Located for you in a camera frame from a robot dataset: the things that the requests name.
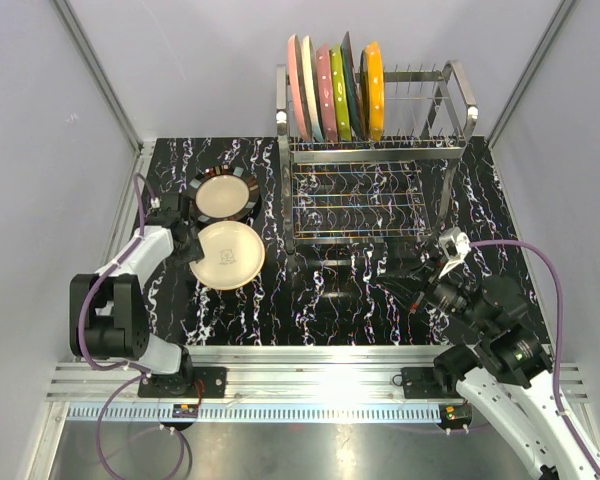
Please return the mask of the white bear print plate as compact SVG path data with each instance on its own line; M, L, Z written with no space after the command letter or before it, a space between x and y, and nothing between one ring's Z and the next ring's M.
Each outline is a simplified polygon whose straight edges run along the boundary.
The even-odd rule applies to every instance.
M258 233L237 221L221 221L198 235L204 257L189 264L206 287L228 291L251 282L264 266L265 246Z

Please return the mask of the black striped bottom plate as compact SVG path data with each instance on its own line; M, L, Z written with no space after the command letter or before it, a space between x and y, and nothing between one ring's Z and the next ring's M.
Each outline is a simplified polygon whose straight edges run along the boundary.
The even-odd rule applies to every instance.
M257 177L243 167L216 165L198 173L187 185L193 217L200 223L242 221L260 201Z

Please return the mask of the green dotted scalloped plate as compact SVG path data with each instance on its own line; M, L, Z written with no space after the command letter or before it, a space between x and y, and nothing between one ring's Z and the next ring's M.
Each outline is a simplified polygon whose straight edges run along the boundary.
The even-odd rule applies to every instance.
M344 63L340 44L335 44L330 49L330 63L333 102L339 140L341 142L350 142L352 140L352 128L349 117L346 82L343 70Z

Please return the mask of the orange dotted scalloped plate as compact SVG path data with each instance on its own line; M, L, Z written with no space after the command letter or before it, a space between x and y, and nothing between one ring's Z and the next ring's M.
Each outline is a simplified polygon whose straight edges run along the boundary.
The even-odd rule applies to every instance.
M366 136L379 142L385 126L385 83L382 52L376 41L361 52L360 88Z

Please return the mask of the cream and blue plate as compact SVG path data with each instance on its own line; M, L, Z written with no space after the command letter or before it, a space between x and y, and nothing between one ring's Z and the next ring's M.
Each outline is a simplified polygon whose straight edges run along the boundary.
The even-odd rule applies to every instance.
M319 95L317 85L317 67L315 52L311 37L306 35L301 41L301 55L303 65L305 96L307 100L311 131L315 141L324 141L321 126L321 113L319 108Z

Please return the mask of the cream and pink plate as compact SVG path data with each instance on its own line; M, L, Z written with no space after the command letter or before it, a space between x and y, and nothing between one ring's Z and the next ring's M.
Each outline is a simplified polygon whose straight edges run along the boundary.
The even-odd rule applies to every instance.
M304 76L302 73L300 42L296 34L292 34L287 42L287 66L297 129L300 137L305 142L309 142L312 139L311 125L307 117L308 107L306 106L304 87L302 86Z

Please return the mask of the pink dotted scalloped plate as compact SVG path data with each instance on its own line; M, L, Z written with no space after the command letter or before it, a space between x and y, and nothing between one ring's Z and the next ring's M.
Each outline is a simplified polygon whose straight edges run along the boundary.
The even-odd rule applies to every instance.
M330 49L327 44L318 48L316 52L316 66L323 134L326 142L337 143L339 136L333 101L334 91L331 78Z

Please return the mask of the teal plate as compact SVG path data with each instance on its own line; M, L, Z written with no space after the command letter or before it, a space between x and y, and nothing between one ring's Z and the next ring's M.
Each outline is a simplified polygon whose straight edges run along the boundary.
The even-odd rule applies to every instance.
M353 62L353 49L350 33L348 31L345 32L342 39L341 53L351 126L355 132L356 138L359 140L365 140L366 136L362 118L361 100L357 75Z

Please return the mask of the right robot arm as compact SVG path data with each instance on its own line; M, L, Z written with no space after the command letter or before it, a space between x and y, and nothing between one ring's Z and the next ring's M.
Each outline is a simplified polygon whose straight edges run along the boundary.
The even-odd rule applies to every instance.
M522 319L528 304L509 277L488 276L475 288L444 279L440 266L385 273L378 282L416 311L433 307L479 335L433 360L433 385L460 396L488 421L536 479L600 479L600 450L570 413L559 386L559 362Z

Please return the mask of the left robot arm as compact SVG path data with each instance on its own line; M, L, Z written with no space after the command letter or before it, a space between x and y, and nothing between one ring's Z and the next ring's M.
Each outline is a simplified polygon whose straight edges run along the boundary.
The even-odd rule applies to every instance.
M160 396L202 395L204 381L188 350L150 332L143 288L157 267L187 266L204 257L190 197L156 198L120 253L96 272L71 280L72 353L96 371L133 368Z

